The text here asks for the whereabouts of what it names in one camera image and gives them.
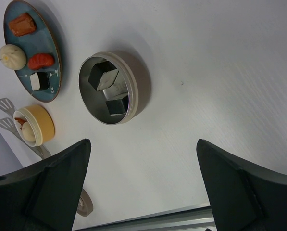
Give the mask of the grey lunch box lid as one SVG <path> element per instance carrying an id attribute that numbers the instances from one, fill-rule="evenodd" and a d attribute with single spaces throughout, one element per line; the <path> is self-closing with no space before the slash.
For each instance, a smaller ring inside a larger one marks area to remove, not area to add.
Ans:
<path id="1" fill-rule="evenodd" d="M 89 197 L 88 193 L 84 189 L 82 189 L 77 206 L 77 213 L 83 217 L 87 217 L 93 212 L 93 210 L 94 205 L 91 198 Z"/>

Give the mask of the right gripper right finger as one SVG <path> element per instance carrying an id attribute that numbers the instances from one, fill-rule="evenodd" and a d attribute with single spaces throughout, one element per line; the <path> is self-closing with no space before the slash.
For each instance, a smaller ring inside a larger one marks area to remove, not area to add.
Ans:
<path id="1" fill-rule="evenodd" d="M 197 157 L 219 231 L 287 231 L 287 175 L 198 140 Z"/>

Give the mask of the grey steel lunch box container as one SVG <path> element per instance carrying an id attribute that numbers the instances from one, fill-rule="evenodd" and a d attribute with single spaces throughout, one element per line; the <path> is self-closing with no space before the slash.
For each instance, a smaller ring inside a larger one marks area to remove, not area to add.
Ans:
<path id="1" fill-rule="evenodd" d="M 114 84 L 96 91 L 88 82 L 89 74 L 96 63 L 111 62 L 119 74 Z M 125 51 L 101 51 L 87 58 L 81 65 L 78 77 L 79 91 L 89 113 L 106 125 L 118 125 L 130 121 L 147 106 L 151 95 L 150 75 L 144 64 Z M 123 115 L 109 114 L 106 101 L 128 94 L 128 110 Z"/>

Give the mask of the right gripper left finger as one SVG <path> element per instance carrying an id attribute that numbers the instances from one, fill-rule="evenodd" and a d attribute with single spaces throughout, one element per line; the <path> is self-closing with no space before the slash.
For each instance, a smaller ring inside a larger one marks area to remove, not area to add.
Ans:
<path id="1" fill-rule="evenodd" d="M 70 231 L 87 173 L 91 143 L 0 176 L 0 231 Z"/>

